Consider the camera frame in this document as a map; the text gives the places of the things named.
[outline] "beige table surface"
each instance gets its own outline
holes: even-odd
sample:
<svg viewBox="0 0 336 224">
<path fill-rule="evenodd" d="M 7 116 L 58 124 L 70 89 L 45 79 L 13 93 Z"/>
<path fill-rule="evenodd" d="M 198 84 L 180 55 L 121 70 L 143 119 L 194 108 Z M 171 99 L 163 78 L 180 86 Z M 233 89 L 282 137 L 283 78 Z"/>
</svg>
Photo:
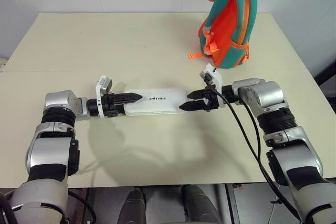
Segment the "beige table surface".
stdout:
<svg viewBox="0 0 336 224">
<path fill-rule="evenodd" d="M 0 187 L 27 179 L 24 158 L 47 92 L 71 89 L 93 98 L 101 74 L 113 91 L 204 84 L 197 51 L 205 14 L 40 14 L 0 73 Z M 325 177 L 336 176 L 336 117 L 269 14 L 257 16 L 251 58 L 221 69 L 225 84 L 256 77 L 280 84 L 299 125 L 320 155 Z M 254 130 L 235 106 L 253 146 Z M 181 115 L 119 116 L 76 122 L 80 171 L 70 187 L 264 181 L 228 108 Z M 263 146 L 262 160 L 267 167 Z"/>
</svg>

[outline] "backpack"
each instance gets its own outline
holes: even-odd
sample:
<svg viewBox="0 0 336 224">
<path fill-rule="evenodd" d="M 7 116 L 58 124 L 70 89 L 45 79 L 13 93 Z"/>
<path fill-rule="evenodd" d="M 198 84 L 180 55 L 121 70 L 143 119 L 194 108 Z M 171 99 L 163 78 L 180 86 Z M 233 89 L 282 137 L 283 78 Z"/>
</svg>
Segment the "backpack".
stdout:
<svg viewBox="0 0 336 224">
<path fill-rule="evenodd" d="M 199 31 L 201 52 L 219 68 L 233 68 L 249 58 L 248 42 L 257 15 L 257 0 L 215 0 Z"/>
</svg>

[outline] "white case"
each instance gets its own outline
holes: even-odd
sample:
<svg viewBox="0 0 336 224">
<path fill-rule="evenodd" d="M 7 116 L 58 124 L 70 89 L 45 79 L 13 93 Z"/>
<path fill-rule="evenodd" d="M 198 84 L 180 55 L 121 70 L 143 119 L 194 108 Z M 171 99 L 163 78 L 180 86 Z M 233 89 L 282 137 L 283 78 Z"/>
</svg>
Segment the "white case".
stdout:
<svg viewBox="0 0 336 224">
<path fill-rule="evenodd" d="M 135 103 L 125 104 L 126 115 L 185 113 L 185 111 L 179 108 L 180 105 L 188 101 L 186 91 L 183 89 L 131 89 L 126 91 L 126 93 L 129 92 L 142 95 L 142 99 Z"/>
</svg>

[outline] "table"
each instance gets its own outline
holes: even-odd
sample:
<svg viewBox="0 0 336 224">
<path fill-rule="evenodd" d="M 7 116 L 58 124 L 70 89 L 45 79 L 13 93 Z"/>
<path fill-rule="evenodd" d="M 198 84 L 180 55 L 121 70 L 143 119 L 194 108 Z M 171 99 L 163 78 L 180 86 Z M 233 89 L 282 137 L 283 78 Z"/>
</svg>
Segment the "table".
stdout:
<svg viewBox="0 0 336 224">
<path fill-rule="evenodd" d="M 102 74 L 112 91 L 204 87 L 209 59 L 189 60 L 206 14 L 39 14 L 0 73 L 0 187 L 27 179 L 24 158 L 41 120 L 45 94 L 71 89 L 94 98 Z M 225 84 L 273 80 L 318 152 L 325 177 L 336 176 L 336 117 L 270 14 L 258 14 L 250 59 L 220 69 Z M 237 114 L 256 147 L 242 106 Z M 70 187 L 246 183 L 264 181 L 228 108 L 178 115 L 91 118 L 76 122 L 81 151 Z M 267 165 L 267 147 L 262 144 Z"/>
</svg>

